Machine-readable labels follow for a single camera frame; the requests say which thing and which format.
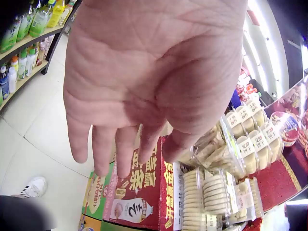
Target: product price tag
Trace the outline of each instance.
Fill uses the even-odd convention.
[[[217,216],[215,215],[206,215],[206,224],[208,227],[208,231],[216,231],[217,228]]]
[[[236,201],[236,196],[235,196],[235,189],[234,189],[234,184],[233,184],[233,177],[229,172],[226,172],[226,177],[227,177],[227,191],[230,194],[230,201],[231,201],[231,213],[237,213],[238,212],[238,207],[237,207],[237,201]]]
[[[232,115],[230,115],[227,118],[227,120],[228,120],[230,127],[233,128],[241,122],[241,117],[239,116],[237,112],[234,112]]]
[[[268,145],[263,133],[261,132],[251,138],[251,141],[256,152],[260,151],[262,148],[265,148]]]
[[[251,139],[247,138],[242,143],[238,145],[240,147],[240,152],[242,154],[242,158],[250,155],[251,153],[255,152]]]
[[[272,123],[270,123],[269,126],[262,131],[262,133],[269,144],[279,137],[279,133]]]
[[[251,109],[252,115],[256,114],[262,109],[261,105],[256,101],[252,101],[250,104],[248,104],[248,107]]]
[[[241,116],[242,122],[253,116],[251,108],[248,106],[244,106],[241,110],[238,111],[238,114]]]

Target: supermarket aisle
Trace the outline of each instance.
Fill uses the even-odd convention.
[[[62,90],[67,36],[63,35],[46,75],[38,75],[21,89],[0,117],[0,195],[19,193],[28,181],[48,180],[41,198],[54,214],[56,231],[77,230],[87,178],[88,161],[71,155]]]

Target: pant leg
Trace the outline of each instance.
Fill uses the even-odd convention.
[[[46,231],[48,218],[31,200],[0,196],[0,227],[11,231]]]

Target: green bottle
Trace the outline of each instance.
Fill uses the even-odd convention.
[[[40,8],[34,16],[30,26],[29,34],[32,37],[39,37],[45,30],[52,14],[52,8],[55,0],[49,0],[48,3]]]
[[[7,29],[0,42],[0,53],[8,51],[15,45],[19,27],[20,18],[16,16],[14,23],[9,27],[9,29]]]
[[[21,41],[29,32],[32,20],[35,15],[35,8],[32,6],[33,0],[30,2],[29,10],[21,16],[21,23],[17,35],[17,42]]]

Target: yellow bottle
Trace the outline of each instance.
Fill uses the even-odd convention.
[[[47,27],[55,27],[64,11],[65,1],[58,0],[53,8],[52,16],[47,24]]]

